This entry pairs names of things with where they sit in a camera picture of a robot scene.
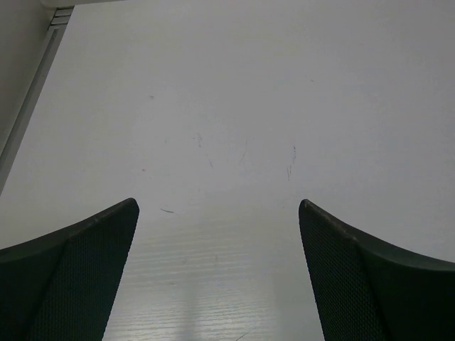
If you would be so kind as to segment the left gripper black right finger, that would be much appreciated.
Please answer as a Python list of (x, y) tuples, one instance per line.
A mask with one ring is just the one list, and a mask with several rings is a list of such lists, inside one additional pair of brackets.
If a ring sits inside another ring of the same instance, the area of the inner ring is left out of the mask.
[(325, 340), (454, 339), (454, 263), (378, 239), (307, 199), (299, 228)]

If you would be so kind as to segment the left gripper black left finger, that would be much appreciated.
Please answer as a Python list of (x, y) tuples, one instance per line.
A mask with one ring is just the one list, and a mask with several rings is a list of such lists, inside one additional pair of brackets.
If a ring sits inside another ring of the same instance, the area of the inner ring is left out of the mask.
[(101, 340), (139, 218), (133, 198), (1, 250), (2, 340)]

